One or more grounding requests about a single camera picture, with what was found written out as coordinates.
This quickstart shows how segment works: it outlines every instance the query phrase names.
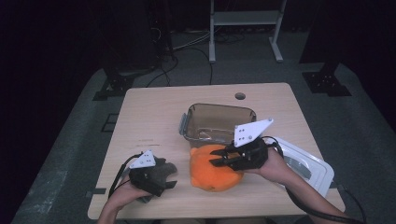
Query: dark background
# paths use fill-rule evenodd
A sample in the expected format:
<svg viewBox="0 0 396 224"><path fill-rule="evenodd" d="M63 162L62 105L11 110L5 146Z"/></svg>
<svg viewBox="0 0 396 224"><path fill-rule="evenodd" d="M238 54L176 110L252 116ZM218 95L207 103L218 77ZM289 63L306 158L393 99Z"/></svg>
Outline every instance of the dark background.
<svg viewBox="0 0 396 224"><path fill-rule="evenodd" d="M147 1L146 20L152 26L163 22L159 2ZM228 4L218 2L218 8ZM278 4L264 2L267 5L258 0L236 2L234 9ZM208 0L169 0L169 4L173 30L208 28ZM393 129L395 4L386 0L289 0L282 24L284 32L306 31L312 26L301 62L336 59L348 66ZM104 52L114 49L123 59L131 59L134 56L128 56L128 52L134 51L127 49L141 40L128 45L125 27L120 26L106 0L2 0L0 27L0 221L7 223L35 180L85 84L101 68Z"/></svg>

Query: forearm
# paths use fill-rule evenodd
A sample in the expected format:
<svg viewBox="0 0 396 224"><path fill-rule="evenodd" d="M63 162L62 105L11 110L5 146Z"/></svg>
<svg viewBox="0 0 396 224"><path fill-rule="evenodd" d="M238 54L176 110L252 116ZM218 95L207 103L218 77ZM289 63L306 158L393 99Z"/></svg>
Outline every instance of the forearm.
<svg viewBox="0 0 396 224"><path fill-rule="evenodd" d="M105 204L98 219L98 224L116 223L116 217L120 209Z"/></svg>
<svg viewBox="0 0 396 224"><path fill-rule="evenodd" d="M292 175L285 183L285 187L289 189L289 191L291 191L301 203L305 204L311 209L315 209L319 212L333 216L347 217L343 212L329 203L298 175ZM319 217L310 217L317 224L337 223Z"/></svg>

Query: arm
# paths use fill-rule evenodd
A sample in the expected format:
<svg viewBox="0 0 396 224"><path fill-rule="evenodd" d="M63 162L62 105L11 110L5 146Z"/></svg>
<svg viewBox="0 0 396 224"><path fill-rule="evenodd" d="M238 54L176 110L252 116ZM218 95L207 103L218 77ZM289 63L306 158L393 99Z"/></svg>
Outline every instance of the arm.
<svg viewBox="0 0 396 224"><path fill-rule="evenodd" d="M347 217L343 212L323 198L299 175L295 174L273 148L269 148L268 161L266 161L260 169L247 170L246 172L261 175L270 181L284 185L300 202L310 208L334 216ZM316 224L337 223L319 217L310 217Z"/></svg>
<svg viewBox="0 0 396 224"><path fill-rule="evenodd" d="M119 187L114 191L111 197L107 200L105 206L98 219L98 224L116 223L118 212L128 203L133 202L135 199L149 196L150 194L137 189L129 181L129 177L125 177L120 182Z"/></svg>

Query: gray carpet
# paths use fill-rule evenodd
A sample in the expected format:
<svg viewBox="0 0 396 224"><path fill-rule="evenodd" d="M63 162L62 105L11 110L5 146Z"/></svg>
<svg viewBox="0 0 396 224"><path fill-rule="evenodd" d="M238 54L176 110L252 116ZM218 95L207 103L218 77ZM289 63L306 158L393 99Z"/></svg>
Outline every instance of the gray carpet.
<svg viewBox="0 0 396 224"><path fill-rule="evenodd" d="M394 131L362 89L356 75L343 65L335 75L352 96L329 97L311 93L302 72L318 71L321 63L298 64L307 33L281 33L278 45L284 57L277 63L268 44L269 34L245 35L232 45L216 45L212 84L287 82L303 110L318 147L335 172L334 180L348 188L364 208L368 223L396 220L396 137ZM196 38L173 35L178 46ZM208 45L194 48L208 52ZM168 73L171 86L209 85L210 66L196 49L175 53L177 67ZM163 68L175 64L166 58ZM134 88L146 85L162 71L139 77ZM102 133L108 114L118 113L122 97L93 101L106 76L92 75L43 165L29 195L13 223L94 223L87 216L91 193L96 185L111 133ZM150 87L166 86L165 77ZM343 191L346 213L361 219L358 206ZM278 224L293 223L299 217L273 217ZM128 223L150 221L128 220Z"/></svg>

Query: hand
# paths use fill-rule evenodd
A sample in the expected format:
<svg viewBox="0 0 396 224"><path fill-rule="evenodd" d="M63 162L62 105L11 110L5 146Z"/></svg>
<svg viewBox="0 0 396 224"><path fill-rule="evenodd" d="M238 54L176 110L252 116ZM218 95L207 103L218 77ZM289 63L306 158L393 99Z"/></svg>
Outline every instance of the hand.
<svg viewBox="0 0 396 224"><path fill-rule="evenodd" d="M246 170L245 172L261 175L265 179L282 185L296 176L273 147L268 148L268 160L261 168Z"/></svg>
<svg viewBox="0 0 396 224"><path fill-rule="evenodd" d="M129 181L129 176L125 176L118 188L114 191L111 197L108 199L106 206L110 206L113 209L117 209L118 211L122 209L128 203L133 202L135 199L149 196L150 193L138 189Z"/></svg>
<svg viewBox="0 0 396 224"><path fill-rule="evenodd" d="M105 206L98 219L98 224L116 223L117 213L128 203L135 199L149 196L150 193L138 189L131 184L129 176L124 177L118 188L113 192L111 197L107 200Z"/></svg>

